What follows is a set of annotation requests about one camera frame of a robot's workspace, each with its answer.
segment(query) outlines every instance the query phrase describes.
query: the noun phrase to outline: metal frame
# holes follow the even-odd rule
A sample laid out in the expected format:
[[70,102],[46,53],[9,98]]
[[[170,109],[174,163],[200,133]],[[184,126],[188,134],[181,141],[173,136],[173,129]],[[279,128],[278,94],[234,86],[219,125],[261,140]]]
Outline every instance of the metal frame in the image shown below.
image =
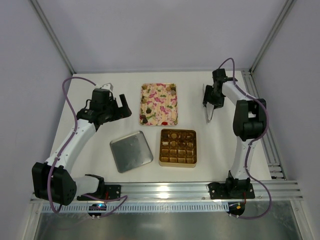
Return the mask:
[[[49,37],[54,43],[57,51],[61,55],[65,65],[73,75],[76,73],[72,63],[68,59],[59,39],[57,38],[53,28],[51,27],[45,13],[43,12],[38,0],[29,0],[35,13],[38,15]],[[252,66],[250,69],[242,69],[242,77],[249,94],[260,97],[257,86],[255,84],[253,73],[261,62],[266,51],[272,44],[277,33],[281,29],[285,19],[294,6],[296,0],[286,0],[278,17],[276,18],[270,32],[268,33],[265,41],[262,44]],[[272,130],[269,130],[266,136],[262,139],[263,150],[267,158],[271,181],[263,181],[263,183],[270,190],[273,201],[290,200],[294,214],[299,226],[303,239],[311,240],[311,228],[307,221],[307,215],[303,210],[303,196],[296,181],[289,181],[286,179],[286,174],[282,168],[280,155],[276,148],[275,140]],[[121,195],[128,195],[126,204],[143,205],[149,203],[193,203],[195,205],[214,203],[216,200],[211,200],[208,190],[209,182],[160,182],[160,183],[119,183],[122,185]],[[256,199],[248,199],[248,201],[268,201],[268,195],[264,188],[253,182]],[[233,201],[241,201],[242,199],[233,199]],[[220,203],[227,202],[228,200],[218,200]],[[97,203],[97,201],[88,201],[85,204]],[[30,204],[29,212],[30,217],[28,224],[24,230],[23,239],[34,239],[37,225],[40,219],[40,213],[48,204],[47,201],[35,198],[33,195]],[[78,201],[73,201],[65,210],[71,211],[71,208],[78,205]]]
[[256,69],[258,64],[260,63],[261,59],[265,55],[266,51],[272,44],[273,40],[275,39],[276,35],[278,34],[279,30],[281,29],[282,25],[284,24],[287,16],[289,15],[291,9],[295,5],[297,0],[286,0],[285,4],[283,5],[278,17],[276,18],[270,32],[266,36],[262,47],[260,48],[257,56],[255,57],[252,67],[250,68],[250,73],[253,73]]
[[[241,73],[242,73],[243,81],[244,81],[247,92],[257,98],[260,98],[261,96],[258,93],[256,83],[254,81],[253,76],[249,72],[249,70],[242,70]],[[282,176],[279,176],[279,177],[286,179],[286,174],[281,165],[280,154],[275,144],[275,139],[272,133],[272,129],[268,130],[268,132],[261,139],[261,141],[262,141],[264,154],[266,156],[269,166],[276,167],[278,165],[279,167],[281,167]]]
[[71,62],[69,61],[65,50],[63,49],[59,39],[57,38],[53,28],[51,27],[44,11],[42,10],[42,8],[40,6],[40,4],[38,3],[37,0],[29,0],[29,2],[31,3],[35,13],[39,17],[40,22],[43,24],[46,32],[48,33],[50,39],[52,40],[54,46],[56,47],[56,50],[58,51],[58,53],[62,57],[66,67],[69,69],[69,71],[72,75],[75,74],[76,73],[75,69],[73,68]]
[[[256,70],[262,57],[265,55],[269,46],[272,44],[273,40],[275,39],[277,33],[281,29],[284,21],[286,20],[288,14],[290,13],[290,11],[291,11],[292,7],[294,6],[294,4],[296,3],[296,1],[297,0],[286,0],[286,2],[284,3],[284,5],[283,5],[282,9],[280,10],[280,13],[277,16],[271,30],[269,31],[266,39],[263,42],[262,47],[260,48],[257,56],[255,57],[255,59],[253,61],[253,64],[252,64],[250,71],[249,71],[250,73],[253,73]],[[69,69],[70,73],[72,75],[76,74],[76,71],[75,71],[74,67],[72,66],[72,63],[70,62],[70,60],[69,60],[64,48],[62,47],[57,35],[55,34],[53,28],[51,27],[51,25],[46,17],[46,14],[42,10],[38,0],[29,0],[29,2],[31,3],[31,6],[33,7],[35,13],[39,17],[40,22],[43,24],[45,30],[47,31],[49,37],[51,38],[54,46],[56,47],[57,51],[59,52],[60,56],[62,57],[65,65]]]

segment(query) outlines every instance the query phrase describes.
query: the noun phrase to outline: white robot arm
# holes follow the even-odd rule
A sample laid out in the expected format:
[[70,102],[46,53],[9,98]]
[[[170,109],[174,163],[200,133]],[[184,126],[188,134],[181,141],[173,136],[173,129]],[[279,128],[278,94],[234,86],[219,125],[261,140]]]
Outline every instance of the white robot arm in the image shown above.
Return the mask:
[[[233,165],[228,173],[225,183],[213,182],[209,184],[211,199],[247,199],[255,198],[247,170],[250,170],[252,156],[257,141],[267,127],[266,114],[262,107],[250,97],[238,90],[232,77],[226,76],[226,71],[219,68],[212,72],[213,86],[205,87],[203,106],[213,105],[213,110],[224,106],[225,97],[235,105],[233,118],[233,132],[237,144]],[[266,107],[264,99],[258,101]]]
[[104,198],[106,187],[104,178],[92,174],[72,178],[72,167],[88,140],[99,127],[107,122],[113,122],[131,116],[124,94],[121,94],[121,107],[112,94],[112,85],[96,88],[92,92],[89,108],[85,106],[76,115],[77,127],[72,128],[59,148],[44,162],[36,162],[32,168],[34,194],[37,198],[48,200],[48,177],[54,165],[50,192],[52,201],[61,205],[69,205],[75,197],[89,194],[96,198]]

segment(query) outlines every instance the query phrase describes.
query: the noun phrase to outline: empty metal tray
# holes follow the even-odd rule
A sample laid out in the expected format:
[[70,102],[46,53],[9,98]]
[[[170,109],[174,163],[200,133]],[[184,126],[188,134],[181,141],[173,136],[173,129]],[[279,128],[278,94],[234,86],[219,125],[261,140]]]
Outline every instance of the empty metal tray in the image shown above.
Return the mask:
[[112,140],[110,147],[119,173],[148,164],[154,159],[142,131]]

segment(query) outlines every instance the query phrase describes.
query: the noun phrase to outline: floral tray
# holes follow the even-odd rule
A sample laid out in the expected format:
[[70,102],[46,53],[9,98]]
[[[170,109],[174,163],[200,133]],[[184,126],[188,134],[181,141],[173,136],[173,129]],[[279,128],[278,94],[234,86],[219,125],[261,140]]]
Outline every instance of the floral tray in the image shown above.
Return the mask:
[[141,87],[140,124],[175,126],[178,124],[177,86],[148,83]]

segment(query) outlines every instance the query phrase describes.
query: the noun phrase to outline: white wall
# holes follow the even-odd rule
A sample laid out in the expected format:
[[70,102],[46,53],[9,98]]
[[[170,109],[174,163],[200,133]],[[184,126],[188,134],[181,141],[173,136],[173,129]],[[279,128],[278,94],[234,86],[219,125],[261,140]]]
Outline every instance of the white wall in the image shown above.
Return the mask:
[[1,239],[21,239],[31,169],[49,156],[69,73],[27,0],[0,1]]
[[38,1],[78,73],[249,68],[285,2]]
[[320,228],[320,1],[297,1],[255,72],[290,179]]

